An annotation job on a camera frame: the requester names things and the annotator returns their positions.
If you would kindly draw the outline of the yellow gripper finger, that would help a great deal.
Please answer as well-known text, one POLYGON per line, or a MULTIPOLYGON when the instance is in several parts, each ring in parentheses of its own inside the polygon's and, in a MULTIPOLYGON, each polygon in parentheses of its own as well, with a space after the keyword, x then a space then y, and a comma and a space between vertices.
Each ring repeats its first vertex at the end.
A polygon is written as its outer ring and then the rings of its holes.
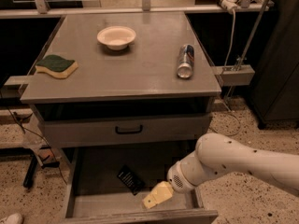
POLYGON ((166 182, 162 181, 158 183, 151 192, 142 200, 142 203, 147 209, 163 203, 173 197, 174 190, 172 186, 166 182))

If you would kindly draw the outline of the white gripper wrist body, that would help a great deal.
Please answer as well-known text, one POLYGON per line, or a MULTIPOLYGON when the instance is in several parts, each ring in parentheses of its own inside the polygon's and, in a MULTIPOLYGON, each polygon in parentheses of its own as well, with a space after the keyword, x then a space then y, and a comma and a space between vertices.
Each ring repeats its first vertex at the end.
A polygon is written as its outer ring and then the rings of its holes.
POLYGON ((182 173, 181 161, 177 161, 167 173, 167 181, 173 190, 178 193, 186 193, 195 189, 195 185, 190 183, 182 173))

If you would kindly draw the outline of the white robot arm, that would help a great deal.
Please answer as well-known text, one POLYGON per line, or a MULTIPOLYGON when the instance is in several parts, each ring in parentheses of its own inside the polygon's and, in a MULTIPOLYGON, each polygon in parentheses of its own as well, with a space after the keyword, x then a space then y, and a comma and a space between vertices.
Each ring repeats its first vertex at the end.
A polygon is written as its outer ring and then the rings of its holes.
POLYGON ((265 183, 299 194, 299 156, 255 149, 219 133, 206 133, 192 153, 177 161, 142 200, 151 209, 177 193, 186 193, 201 184, 237 172, 252 175, 265 183))

